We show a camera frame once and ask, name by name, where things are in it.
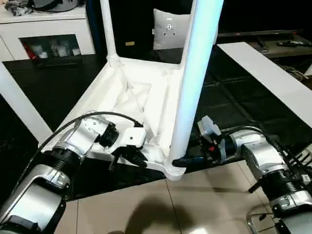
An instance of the cushion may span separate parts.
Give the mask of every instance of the cushion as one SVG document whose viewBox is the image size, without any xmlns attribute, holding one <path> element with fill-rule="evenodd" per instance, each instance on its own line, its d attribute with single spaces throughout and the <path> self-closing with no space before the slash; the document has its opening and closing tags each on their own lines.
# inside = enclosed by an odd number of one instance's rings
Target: cushion
<svg viewBox="0 0 312 234">
<path fill-rule="evenodd" d="M 184 46 L 190 15 L 175 15 L 154 9 L 154 50 Z"/>
</svg>

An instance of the tile floor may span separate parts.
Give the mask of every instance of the tile floor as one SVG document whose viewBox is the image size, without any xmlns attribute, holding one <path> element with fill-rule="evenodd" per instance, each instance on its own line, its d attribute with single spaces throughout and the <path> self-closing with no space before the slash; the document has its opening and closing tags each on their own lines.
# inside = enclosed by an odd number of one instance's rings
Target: tile floor
<svg viewBox="0 0 312 234">
<path fill-rule="evenodd" d="M 248 234 L 246 213 L 270 210 L 245 162 L 160 180 L 67 203 L 56 234 Z M 276 234 L 272 219 L 254 220 L 260 234 Z"/>
</svg>

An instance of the white table top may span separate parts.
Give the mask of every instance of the white table top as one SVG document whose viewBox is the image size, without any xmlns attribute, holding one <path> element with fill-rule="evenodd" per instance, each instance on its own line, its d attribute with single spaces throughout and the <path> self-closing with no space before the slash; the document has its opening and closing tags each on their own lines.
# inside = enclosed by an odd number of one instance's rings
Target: white table top
<svg viewBox="0 0 312 234">
<path fill-rule="evenodd" d="M 33 12 L 25 16 L 13 16 L 13 14 L 0 5 L 0 24 L 2 23 L 19 23 L 32 21 L 47 21 L 47 20 L 75 20 L 85 19 L 85 7 L 76 7 L 71 11 L 60 13 L 39 13 Z"/>
<path fill-rule="evenodd" d="M 312 91 L 308 87 L 245 42 L 218 46 L 312 128 Z"/>
</svg>

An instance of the white plastic table frame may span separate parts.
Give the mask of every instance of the white plastic table frame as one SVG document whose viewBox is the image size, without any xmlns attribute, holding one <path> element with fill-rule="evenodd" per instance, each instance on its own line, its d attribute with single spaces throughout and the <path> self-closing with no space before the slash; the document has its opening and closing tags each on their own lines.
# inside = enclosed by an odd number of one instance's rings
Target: white plastic table frame
<svg viewBox="0 0 312 234">
<path fill-rule="evenodd" d="M 143 122 L 147 131 L 142 151 L 148 159 L 148 168 L 163 172 L 171 180 L 180 179 L 185 168 L 173 167 L 172 161 L 186 152 L 222 4 L 223 0 L 193 1 L 181 63 L 168 64 L 119 57 L 109 1 L 101 0 L 108 62 L 62 125 L 94 110 L 129 115 Z M 52 133 L 2 63 L 0 93 L 39 143 Z M 115 122 L 119 130 L 132 125 L 120 117 L 107 119 Z M 93 146 L 88 157 L 112 160 L 99 145 Z M 124 159 L 119 163 L 130 164 Z"/>
</svg>

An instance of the cable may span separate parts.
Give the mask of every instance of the cable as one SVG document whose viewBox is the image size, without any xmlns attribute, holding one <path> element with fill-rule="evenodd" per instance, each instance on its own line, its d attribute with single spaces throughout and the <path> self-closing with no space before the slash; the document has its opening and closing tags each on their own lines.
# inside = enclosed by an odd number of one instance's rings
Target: cable
<svg viewBox="0 0 312 234">
<path fill-rule="evenodd" d="M 143 125 L 138 122 L 137 120 L 135 120 L 134 118 L 131 118 L 129 116 L 120 114 L 120 113 L 115 113 L 115 112 L 107 112 L 107 111 L 99 111 L 99 112 L 92 112 L 92 113 L 87 113 L 84 115 L 81 115 L 77 118 L 72 119 L 71 121 L 65 123 L 63 126 L 61 126 L 60 128 L 58 128 L 55 132 L 52 133 L 52 135 L 50 135 L 37 149 L 37 151 L 35 152 L 35 154 L 32 156 L 32 158 L 29 160 L 29 163 L 27 164 L 26 168 L 24 169 L 24 171 L 22 172 L 21 176 L 19 177 L 11 195 L 16 191 L 16 188 L 19 186 L 21 180 L 24 178 L 28 168 L 30 167 L 31 163 L 33 162 L 33 160 L 35 159 L 35 157 L 42 151 L 42 149 L 56 136 L 58 135 L 60 132 L 62 132 L 65 128 L 67 128 L 68 126 L 72 125 L 73 123 L 75 123 L 78 120 L 82 120 L 84 118 L 87 117 L 91 117 L 91 116 L 99 116 L 99 115 L 111 115 L 111 116 L 119 116 L 125 119 L 128 119 L 130 121 L 132 121 L 134 123 L 135 127 L 143 127 Z"/>
<path fill-rule="evenodd" d="M 291 158 L 291 159 L 293 159 L 297 163 L 297 165 L 299 167 L 301 167 L 304 170 L 305 173 L 307 173 L 312 178 L 312 173 L 310 171 L 308 171 L 306 169 L 306 167 L 289 150 L 287 150 L 284 145 L 282 145 L 281 142 L 273 139 L 270 134 L 265 133 L 263 130 L 260 130 L 260 129 L 255 128 L 255 127 L 242 126 L 242 127 L 238 127 L 238 128 L 229 130 L 229 131 L 227 131 L 225 133 L 222 133 L 219 136 L 219 140 L 224 139 L 225 137 L 227 137 L 227 136 L 229 136 L 229 135 L 231 135 L 233 133 L 236 133 L 238 131 L 241 131 L 241 130 L 251 130 L 251 131 L 255 131 L 255 132 L 261 133 L 266 138 L 266 140 L 274 148 L 276 148 L 276 150 L 282 155 L 282 157 L 283 157 L 284 161 L 286 162 L 287 166 L 289 167 L 289 169 L 293 170 L 293 165 L 290 163 L 290 160 L 289 160 L 289 158 Z"/>
</svg>

